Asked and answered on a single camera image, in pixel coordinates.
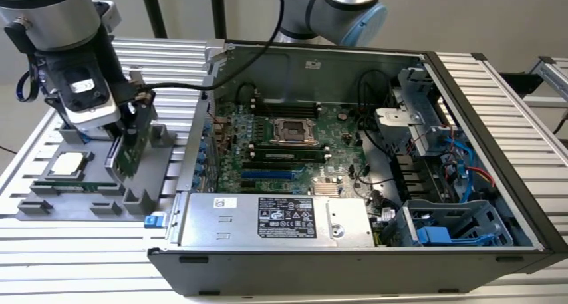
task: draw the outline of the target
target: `white sticker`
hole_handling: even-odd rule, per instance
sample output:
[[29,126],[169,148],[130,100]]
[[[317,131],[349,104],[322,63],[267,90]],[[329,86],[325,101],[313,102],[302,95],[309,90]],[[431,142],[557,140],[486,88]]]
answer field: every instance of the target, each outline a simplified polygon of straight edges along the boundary
[[213,208],[235,208],[237,198],[214,198]]
[[271,154],[271,153],[266,153],[263,155],[265,158],[277,158],[277,159],[293,159],[294,155],[293,154]]
[[305,69],[319,69],[321,68],[321,62],[319,61],[306,61],[305,62]]

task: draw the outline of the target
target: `sticker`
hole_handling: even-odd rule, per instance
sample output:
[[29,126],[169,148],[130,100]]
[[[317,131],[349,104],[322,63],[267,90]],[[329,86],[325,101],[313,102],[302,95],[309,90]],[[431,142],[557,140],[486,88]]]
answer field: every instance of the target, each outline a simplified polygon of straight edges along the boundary
[[213,208],[235,208],[237,198],[214,198]]
[[265,155],[263,155],[263,157],[265,158],[275,158],[275,159],[293,159],[294,158],[294,155],[293,154],[270,154],[270,153],[266,153]]
[[262,239],[314,239],[314,226],[313,199],[258,198],[258,236]]
[[83,192],[85,189],[79,186],[51,186],[53,190],[59,192]]
[[318,69],[321,68],[321,62],[319,61],[306,61],[305,62],[305,69]]

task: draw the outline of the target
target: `robotic arm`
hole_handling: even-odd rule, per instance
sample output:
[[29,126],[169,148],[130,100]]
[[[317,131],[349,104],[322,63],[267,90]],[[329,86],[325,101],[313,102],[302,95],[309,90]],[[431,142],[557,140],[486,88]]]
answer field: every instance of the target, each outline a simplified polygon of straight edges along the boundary
[[365,46],[378,33],[386,8],[378,0],[285,0],[277,41]]
[[[30,70],[18,84],[19,101],[38,91],[69,128],[102,130],[107,140],[133,144],[151,120],[154,93],[123,77],[107,31],[119,21],[111,3],[91,0],[0,0],[3,30]],[[41,84],[38,72],[43,73]],[[22,84],[30,79],[30,94]]]

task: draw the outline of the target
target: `black cable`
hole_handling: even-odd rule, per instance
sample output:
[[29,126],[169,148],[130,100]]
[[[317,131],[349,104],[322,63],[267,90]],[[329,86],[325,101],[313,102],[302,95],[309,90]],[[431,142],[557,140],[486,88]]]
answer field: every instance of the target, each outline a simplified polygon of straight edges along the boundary
[[361,168],[361,170],[358,170],[358,172],[357,172],[357,176],[354,176],[354,181],[357,181],[358,180],[358,182],[361,182],[362,184],[366,184],[366,185],[369,185],[369,186],[374,186],[375,184],[382,184],[383,182],[387,182],[387,181],[394,181],[394,178],[387,178],[387,179],[385,179],[385,180],[381,180],[381,181],[378,181],[378,182],[365,182],[365,181],[362,181],[362,179],[361,179],[361,173],[362,173],[362,170],[366,168],[366,166],[363,167],[363,168]]
[[2,151],[5,151],[5,152],[9,152],[9,153],[11,153],[11,154],[17,154],[17,152],[15,152],[15,151],[13,151],[13,150],[10,150],[10,149],[7,149],[7,148],[2,147],[2,146],[0,146],[0,150],[2,150]]
[[558,123],[558,125],[557,125],[555,129],[553,129],[551,134],[557,134],[557,133],[559,132],[561,127],[563,126],[565,121],[566,121],[566,119],[565,119],[565,118],[562,118],[562,119],[559,120],[559,123]]
[[387,91],[386,91],[385,101],[386,101],[386,99],[389,97],[389,92],[390,92],[390,80],[389,80],[387,74],[381,69],[369,69],[369,70],[366,70],[358,76],[357,81],[355,81],[355,87],[357,87],[357,108],[359,110],[361,110],[362,104],[366,106],[366,102],[365,102],[365,94],[366,93],[365,92],[362,93],[362,102],[361,102],[361,91],[362,91],[362,87],[366,87],[365,91],[366,90],[371,90],[370,84],[367,82],[365,82],[365,77],[366,77],[366,75],[369,73],[379,73],[383,76],[383,78],[385,78],[385,81],[386,81],[386,84],[387,84]]
[[[29,79],[29,93],[23,96],[25,81]],[[39,89],[38,68],[34,56],[27,55],[27,71],[19,77],[15,84],[15,99],[19,102],[33,102],[37,99]]]
[[278,16],[277,16],[277,24],[275,24],[274,32],[271,33],[270,38],[267,39],[266,43],[263,44],[262,49],[254,55],[254,57],[251,57],[250,60],[231,74],[229,74],[226,77],[223,77],[221,79],[221,81],[218,81],[211,86],[197,86],[197,85],[193,85],[193,84],[185,84],[185,83],[177,83],[177,82],[162,82],[162,83],[146,84],[145,87],[147,87],[150,89],[185,88],[185,89],[193,89],[193,90],[198,90],[198,91],[210,91],[210,90],[217,89],[219,86],[226,84],[254,63],[254,61],[266,52],[269,46],[271,46],[271,44],[274,42],[275,35],[277,35],[278,30],[279,30],[279,26],[282,25],[282,20],[283,20],[283,0],[279,0],[279,12],[278,12]]
[[386,150],[383,150],[383,148],[378,145],[378,143],[375,143],[375,141],[373,140],[373,138],[370,138],[369,132],[366,130],[366,121],[369,120],[369,118],[370,117],[367,115],[366,116],[361,116],[358,118],[358,121],[357,121],[357,127],[358,127],[358,124],[361,123],[361,121],[363,121],[361,129],[362,129],[362,132],[365,133],[366,139],[373,144],[373,146],[386,155],[386,158],[391,159],[390,154],[386,152]]
[[238,85],[238,87],[237,87],[237,94],[234,95],[234,103],[235,103],[235,104],[239,104],[239,101],[238,101],[239,91],[242,90],[242,88],[243,88],[245,86],[250,86],[250,87],[251,87],[251,89],[253,89],[253,90],[255,90],[255,85],[254,85],[251,82],[242,82],[242,83]]
[[457,198],[455,198],[455,196],[454,196],[454,194],[453,194],[453,190],[451,190],[451,186],[449,185],[449,183],[446,182],[446,180],[445,180],[445,167],[446,166],[453,166],[454,164],[453,164],[453,162],[445,162],[441,166],[439,166],[439,170],[438,170],[438,175],[437,175],[437,177],[438,177],[438,179],[439,179],[439,182],[441,182],[441,185],[443,186],[443,190],[446,191],[446,193],[447,193],[447,195],[449,195],[449,198],[451,199],[451,202],[457,202]]

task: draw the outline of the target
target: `warning label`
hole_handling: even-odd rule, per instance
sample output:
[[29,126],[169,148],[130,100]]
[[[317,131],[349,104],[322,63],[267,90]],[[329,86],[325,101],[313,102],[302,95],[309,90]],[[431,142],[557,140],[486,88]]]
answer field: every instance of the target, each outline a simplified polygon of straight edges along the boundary
[[258,236],[262,239],[314,239],[315,217],[309,198],[258,198]]

